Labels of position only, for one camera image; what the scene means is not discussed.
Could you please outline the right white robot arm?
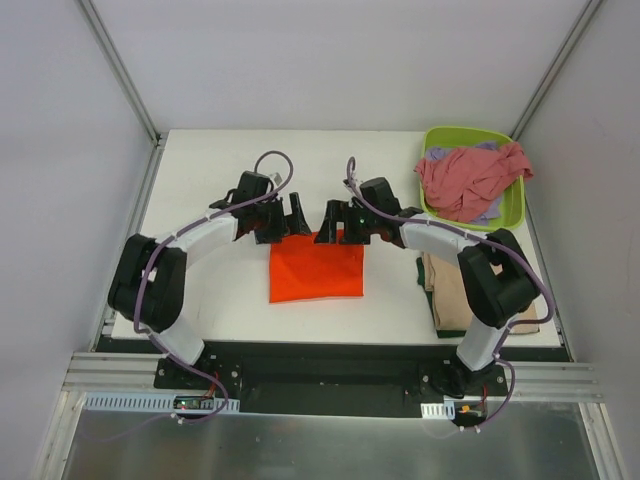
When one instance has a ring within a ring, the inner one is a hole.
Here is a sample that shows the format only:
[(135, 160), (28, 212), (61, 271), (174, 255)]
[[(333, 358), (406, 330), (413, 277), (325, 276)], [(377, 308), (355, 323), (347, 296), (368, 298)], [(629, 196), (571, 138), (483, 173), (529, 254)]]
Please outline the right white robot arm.
[(542, 286), (516, 237), (505, 229), (479, 235), (419, 208), (403, 209), (383, 177), (351, 190), (351, 200), (327, 202), (315, 242), (368, 245), (377, 235), (458, 268), (472, 318), (457, 347), (450, 382), (457, 392), (473, 394), (484, 385), (484, 369), (494, 363), (511, 330), (539, 322), (524, 316)]

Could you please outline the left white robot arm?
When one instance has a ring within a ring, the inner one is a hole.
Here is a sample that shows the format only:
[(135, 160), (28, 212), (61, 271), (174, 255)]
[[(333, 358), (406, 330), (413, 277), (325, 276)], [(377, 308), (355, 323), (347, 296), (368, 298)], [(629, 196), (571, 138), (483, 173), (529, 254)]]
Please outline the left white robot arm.
[(245, 171), (236, 188), (196, 219), (159, 237), (136, 233), (124, 245), (107, 303), (162, 353), (179, 359), (176, 375), (188, 388), (204, 387), (212, 367), (201, 358), (204, 340), (184, 312), (187, 270), (249, 234), (258, 245), (309, 236), (299, 194), (289, 194), (286, 213), (280, 190), (270, 177)]

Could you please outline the orange t shirt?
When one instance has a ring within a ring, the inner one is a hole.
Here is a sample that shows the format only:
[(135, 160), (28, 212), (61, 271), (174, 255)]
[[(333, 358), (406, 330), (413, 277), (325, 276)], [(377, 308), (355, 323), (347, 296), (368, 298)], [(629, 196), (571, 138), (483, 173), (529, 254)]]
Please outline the orange t shirt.
[(271, 245), (269, 302), (362, 297), (363, 245), (316, 244), (317, 233)]

